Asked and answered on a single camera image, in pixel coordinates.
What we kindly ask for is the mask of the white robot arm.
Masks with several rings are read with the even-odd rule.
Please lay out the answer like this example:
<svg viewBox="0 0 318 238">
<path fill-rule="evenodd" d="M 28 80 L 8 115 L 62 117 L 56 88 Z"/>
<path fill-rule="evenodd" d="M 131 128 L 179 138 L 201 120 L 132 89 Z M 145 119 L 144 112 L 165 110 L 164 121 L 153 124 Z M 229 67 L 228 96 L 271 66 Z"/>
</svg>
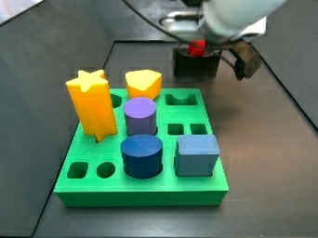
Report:
<svg viewBox="0 0 318 238">
<path fill-rule="evenodd" d="M 187 41 L 223 45 L 266 32 L 266 18 L 287 0 L 203 0 L 197 9 L 169 12 L 163 29 Z"/>
</svg>

